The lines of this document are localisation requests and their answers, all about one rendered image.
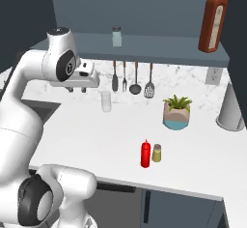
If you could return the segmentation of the clear drinking glass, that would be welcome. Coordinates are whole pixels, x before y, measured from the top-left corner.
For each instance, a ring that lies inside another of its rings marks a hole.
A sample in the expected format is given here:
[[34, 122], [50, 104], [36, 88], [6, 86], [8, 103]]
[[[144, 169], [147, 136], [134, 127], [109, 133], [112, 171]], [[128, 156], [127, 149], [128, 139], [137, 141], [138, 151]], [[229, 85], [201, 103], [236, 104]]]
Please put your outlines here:
[[110, 112], [112, 109], [111, 93], [109, 91], [101, 92], [101, 108], [104, 112]]

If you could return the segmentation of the potted green plant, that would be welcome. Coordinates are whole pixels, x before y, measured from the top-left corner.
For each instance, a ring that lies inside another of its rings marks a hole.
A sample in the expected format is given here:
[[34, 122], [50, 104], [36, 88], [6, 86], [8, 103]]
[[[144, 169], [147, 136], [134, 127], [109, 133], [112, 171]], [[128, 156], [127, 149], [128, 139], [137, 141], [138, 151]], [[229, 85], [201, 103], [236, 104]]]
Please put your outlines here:
[[190, 104], [188, 97], [173, 96], [164, 101], [163, 125], [172, 130], [181, 130], [188, 126], [190, 120]]

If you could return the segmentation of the yellow shaker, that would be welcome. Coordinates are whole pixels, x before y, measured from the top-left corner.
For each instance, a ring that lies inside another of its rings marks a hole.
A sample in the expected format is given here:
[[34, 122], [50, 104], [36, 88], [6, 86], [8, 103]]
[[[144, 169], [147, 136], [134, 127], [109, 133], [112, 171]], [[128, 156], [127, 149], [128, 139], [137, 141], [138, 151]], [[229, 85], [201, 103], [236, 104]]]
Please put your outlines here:
[[159, 144], [155, 144], [153, 146], [152, 157], [151, 159], [154, 162], [159, 162], [161, 160], [161, 146]]

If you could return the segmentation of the red condiment bottle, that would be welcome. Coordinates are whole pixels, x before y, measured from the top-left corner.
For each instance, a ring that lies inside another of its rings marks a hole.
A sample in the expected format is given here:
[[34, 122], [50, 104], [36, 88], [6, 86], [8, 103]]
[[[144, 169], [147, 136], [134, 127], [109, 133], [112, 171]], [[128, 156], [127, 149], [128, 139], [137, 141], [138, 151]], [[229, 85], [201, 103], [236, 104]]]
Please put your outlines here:
[[141, 166], [143, 168], [148, 168], [150, 166], [151, 158], [151, 144], [145, 141], [141, 148]]

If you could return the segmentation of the hanging metal fork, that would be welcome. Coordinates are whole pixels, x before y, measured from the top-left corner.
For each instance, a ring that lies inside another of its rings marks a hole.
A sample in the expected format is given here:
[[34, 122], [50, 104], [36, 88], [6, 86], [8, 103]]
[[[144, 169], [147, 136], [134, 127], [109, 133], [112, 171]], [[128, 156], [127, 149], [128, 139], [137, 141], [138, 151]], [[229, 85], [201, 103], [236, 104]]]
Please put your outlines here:
[[126, 87], [127, 87], [127, 80], [126, 80], [126, 77], [125, 77], [125, 74], [126, 74], [125, 70], [126, 70], [126, 62], [123, 61], [123, 92], [126, 91]]

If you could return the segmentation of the hanging black ladle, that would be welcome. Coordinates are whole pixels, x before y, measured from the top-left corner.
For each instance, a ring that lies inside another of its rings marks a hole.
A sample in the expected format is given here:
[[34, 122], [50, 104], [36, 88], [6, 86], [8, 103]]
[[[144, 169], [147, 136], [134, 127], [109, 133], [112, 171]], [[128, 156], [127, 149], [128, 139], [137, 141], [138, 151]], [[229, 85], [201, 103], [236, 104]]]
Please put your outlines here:
[[[135, 79], [138, 79], [138, 63], [135, 63]], [[141, 93], [141, 86], [135, 82], [134, 84], [132, 84], [130, 87], [129, 87], [129, 92], [132, 94], [132, 95], [138, 95]]]

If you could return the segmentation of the dark open cabinet door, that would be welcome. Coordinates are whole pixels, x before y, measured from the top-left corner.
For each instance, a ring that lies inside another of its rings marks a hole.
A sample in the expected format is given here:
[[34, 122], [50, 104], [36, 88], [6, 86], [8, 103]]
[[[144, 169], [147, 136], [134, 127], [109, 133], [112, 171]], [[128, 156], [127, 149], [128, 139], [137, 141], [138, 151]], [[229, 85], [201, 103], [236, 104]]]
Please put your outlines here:
[[52, 0], [0, 0], [0, 72], [56, 26]]
[[221, 44], [230, 57], [228, 72], [247, 128], [247, 0], [228, 0]]

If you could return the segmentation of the grey base cabinet door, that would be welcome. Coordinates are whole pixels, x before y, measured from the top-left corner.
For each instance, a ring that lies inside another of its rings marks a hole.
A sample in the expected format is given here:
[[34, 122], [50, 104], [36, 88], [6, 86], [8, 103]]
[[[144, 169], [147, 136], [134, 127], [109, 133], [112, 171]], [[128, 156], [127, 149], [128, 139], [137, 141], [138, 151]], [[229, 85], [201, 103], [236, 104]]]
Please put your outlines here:
[[142, 190], [141, 228], [227, 228], [220, 201], [151, 190], [149, 222], [144, 223], [147, 189]]

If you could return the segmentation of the white cylinder stand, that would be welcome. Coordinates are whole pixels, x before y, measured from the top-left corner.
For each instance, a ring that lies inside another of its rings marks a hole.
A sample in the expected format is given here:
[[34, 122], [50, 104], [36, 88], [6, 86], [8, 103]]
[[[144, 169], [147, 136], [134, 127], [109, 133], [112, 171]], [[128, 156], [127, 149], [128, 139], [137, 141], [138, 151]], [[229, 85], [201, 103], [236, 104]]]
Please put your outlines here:
[[228, 83], [219, 115], [216, 118], [216, 124], [228, 131], [241, 131], [245, 128], [245, 123], [231, 82]]

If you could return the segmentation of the brown sauce bottle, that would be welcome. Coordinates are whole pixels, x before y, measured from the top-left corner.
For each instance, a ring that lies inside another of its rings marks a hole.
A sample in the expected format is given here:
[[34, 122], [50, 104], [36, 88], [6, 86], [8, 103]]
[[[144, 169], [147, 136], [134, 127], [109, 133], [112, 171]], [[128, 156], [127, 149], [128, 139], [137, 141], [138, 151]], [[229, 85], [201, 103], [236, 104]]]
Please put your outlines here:
[[218, 49], [228, 0], [206, 0], [198, 48], [205, 53]]

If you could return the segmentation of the wall power outlet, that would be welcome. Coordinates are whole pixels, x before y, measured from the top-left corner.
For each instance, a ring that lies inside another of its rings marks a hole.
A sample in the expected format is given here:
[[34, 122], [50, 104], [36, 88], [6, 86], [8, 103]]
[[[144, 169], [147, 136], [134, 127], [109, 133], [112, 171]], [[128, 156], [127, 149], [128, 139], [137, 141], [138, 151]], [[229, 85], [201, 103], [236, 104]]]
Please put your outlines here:
[[206, 73], [206, 85], [219, 85], [223, 69], [209, 67]]

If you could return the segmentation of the hanging slotted spatula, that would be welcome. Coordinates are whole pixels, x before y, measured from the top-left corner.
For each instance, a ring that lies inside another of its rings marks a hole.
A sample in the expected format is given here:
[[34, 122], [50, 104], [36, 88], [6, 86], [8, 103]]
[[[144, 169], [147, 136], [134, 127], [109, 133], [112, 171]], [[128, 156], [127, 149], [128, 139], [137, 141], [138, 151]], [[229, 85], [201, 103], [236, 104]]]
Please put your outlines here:
[[151, 80], [152, 77], [152, 63], [150, 63], [150, 80], [145, 86], [144, 97], [146, 99], [152, 99], [154, 97], [154, 85]]

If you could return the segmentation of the grey appliance front panel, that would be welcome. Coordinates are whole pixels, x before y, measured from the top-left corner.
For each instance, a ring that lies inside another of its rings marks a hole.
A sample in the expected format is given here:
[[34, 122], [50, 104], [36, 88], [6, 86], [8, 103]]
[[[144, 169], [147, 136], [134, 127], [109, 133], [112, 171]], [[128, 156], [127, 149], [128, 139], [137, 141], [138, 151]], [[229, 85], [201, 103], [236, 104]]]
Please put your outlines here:
[[142, 190], [133, 193], [97, 190], [85, 201], [97, 228], [140, 228]]

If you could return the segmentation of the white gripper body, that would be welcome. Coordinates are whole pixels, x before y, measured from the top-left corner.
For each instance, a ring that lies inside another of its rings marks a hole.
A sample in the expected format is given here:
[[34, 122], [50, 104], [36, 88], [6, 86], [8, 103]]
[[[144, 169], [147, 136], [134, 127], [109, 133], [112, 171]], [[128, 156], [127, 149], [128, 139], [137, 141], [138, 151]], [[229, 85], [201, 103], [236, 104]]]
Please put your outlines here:
[[64, 82], [50, 81], [53, 87], [83, 87], [97, 88], [99, 86], [99, 76], [96, 70], [91, 75], [83, 71], [76, 71], [75, 74]]

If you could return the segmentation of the hanging dark spoon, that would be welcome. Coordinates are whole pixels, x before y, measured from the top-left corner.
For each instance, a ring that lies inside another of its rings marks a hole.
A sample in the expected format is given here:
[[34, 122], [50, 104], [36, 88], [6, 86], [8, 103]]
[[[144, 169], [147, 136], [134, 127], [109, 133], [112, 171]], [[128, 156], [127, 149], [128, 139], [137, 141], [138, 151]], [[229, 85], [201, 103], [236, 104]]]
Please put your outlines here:
[[116, 61], [113, 61], [113, 69], [114, 69], [114, 73], [113, 73], [113, 78], [112, 78], [112, 90], [113, 92], [117, 92], [119, 88], [119, 80], [118, 80], [117, 71], [116, 71]]

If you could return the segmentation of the dark sink basin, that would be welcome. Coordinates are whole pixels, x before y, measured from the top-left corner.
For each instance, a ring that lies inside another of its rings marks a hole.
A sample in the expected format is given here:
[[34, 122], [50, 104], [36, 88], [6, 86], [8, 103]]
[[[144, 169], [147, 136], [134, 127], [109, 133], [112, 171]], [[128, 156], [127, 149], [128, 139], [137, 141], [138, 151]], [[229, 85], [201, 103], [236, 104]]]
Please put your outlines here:
[[60, 103], [41, 100], [22, 100], [22, 102], [32, 108], [46, 123], [54, 112], [59, 108]]

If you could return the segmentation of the pale grey shaker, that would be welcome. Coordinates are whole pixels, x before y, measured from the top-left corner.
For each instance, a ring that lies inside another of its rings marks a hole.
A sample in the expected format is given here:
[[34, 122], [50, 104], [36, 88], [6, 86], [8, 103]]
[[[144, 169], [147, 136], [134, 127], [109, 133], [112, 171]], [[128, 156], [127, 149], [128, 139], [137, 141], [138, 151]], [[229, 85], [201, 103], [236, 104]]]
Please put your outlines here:
[[114, 26], [112, 28], [112, 44], [115, 47], [121, 47], [122, 46], [122, 31], [120, 26]]

